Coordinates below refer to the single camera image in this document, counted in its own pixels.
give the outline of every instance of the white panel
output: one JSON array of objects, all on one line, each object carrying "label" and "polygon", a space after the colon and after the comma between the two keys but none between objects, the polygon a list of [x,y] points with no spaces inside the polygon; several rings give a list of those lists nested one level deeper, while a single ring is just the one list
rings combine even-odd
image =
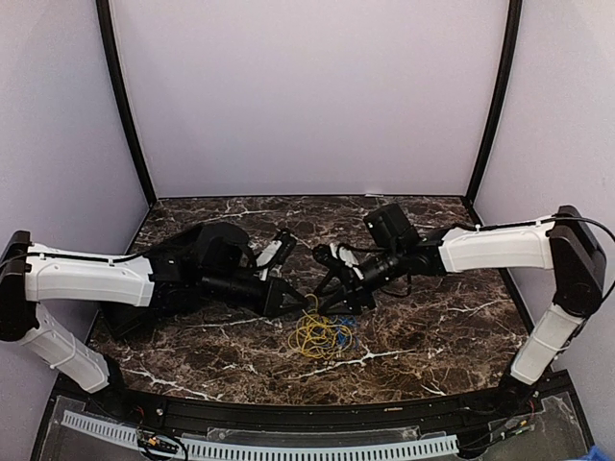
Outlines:
[{"label": "white panel", "polygon": [[461,194],[505,0],[114,0],[162,197]]},{"label": "white panel", "polygon": [[[0,247],[24,229],[59,248],[123,253],[146,204],[95,2],[0,0],[0,62]],[[92,303],[46,305],[85,338]],[[0,363],[0,459],[29,459],[56,373],[15,344],[0,343]]]},{"label": "white panel", "polygon": [[[572,204],[615,230],[615,3],[524,3],[504,113],[477,208],[487,223]],[[615,248],[600,230],[615,277]],[[534,319],[553,274],[513,276]],[[568,368],[597,442],[615,455],[615,298],[558,361]]]}]

